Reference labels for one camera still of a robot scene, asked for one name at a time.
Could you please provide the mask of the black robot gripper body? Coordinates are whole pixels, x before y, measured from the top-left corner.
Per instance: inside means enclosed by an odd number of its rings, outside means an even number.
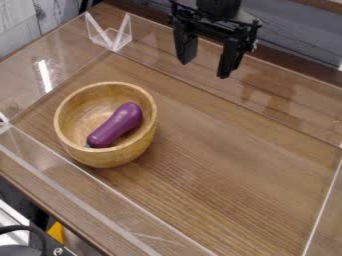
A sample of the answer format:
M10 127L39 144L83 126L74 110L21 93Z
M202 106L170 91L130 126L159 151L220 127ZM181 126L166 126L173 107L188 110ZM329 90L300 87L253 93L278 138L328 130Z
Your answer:
M174 34L178 38L205 35L225 40L238 31L254 40L262 21L242 9L242 0L170 0Z

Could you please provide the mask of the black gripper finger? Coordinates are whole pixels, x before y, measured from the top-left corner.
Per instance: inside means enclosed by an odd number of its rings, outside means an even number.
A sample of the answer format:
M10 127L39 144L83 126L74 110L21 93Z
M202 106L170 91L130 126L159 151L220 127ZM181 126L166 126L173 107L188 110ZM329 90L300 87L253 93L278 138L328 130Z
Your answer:
M177 57L186 65L197 57L198 35L193 31L193 27L179 20L174 22L174 42Z
M220 59L220 66L217 76L221 79L230 77L232 72L240 67L241 60L245 54L246 43L245 41L233 36L224 44L224 52Z

